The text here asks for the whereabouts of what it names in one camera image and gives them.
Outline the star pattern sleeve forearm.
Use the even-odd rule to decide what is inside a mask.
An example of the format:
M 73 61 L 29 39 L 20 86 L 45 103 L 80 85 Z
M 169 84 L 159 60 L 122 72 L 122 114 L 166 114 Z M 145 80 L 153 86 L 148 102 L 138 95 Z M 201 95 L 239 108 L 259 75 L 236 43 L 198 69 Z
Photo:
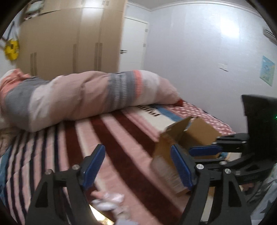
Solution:
M 260 224 L 276 200 L 276 164 L 264 181 L 242 185 L 252 224 Z

